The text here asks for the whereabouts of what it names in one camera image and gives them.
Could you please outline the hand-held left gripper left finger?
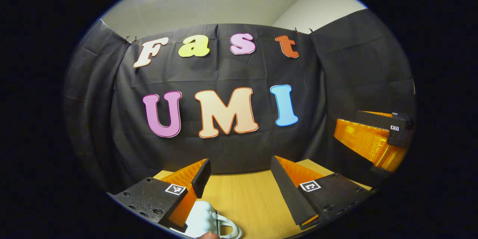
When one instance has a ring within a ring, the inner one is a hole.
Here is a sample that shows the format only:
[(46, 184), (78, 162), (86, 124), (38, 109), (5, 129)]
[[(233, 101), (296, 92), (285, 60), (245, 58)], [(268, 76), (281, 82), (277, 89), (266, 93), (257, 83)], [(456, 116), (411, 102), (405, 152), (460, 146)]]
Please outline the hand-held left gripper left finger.
[(209, 159), (202, 159), (168, 176), (147, 177), (112, 195), (120, 206), (163, 229), (184, 232), (186, 220), (201, 198), (211, 175)]

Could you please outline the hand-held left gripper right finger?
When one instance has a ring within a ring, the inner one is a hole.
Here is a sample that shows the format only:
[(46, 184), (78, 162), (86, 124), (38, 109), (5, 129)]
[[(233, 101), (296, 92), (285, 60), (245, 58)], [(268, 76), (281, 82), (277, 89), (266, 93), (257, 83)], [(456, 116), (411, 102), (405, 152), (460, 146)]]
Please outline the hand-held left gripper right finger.
[(301, 229), (333, 222), (374, 194), (340, 173), (324, 176), (279, 156), (271, 158), (270, 170)]

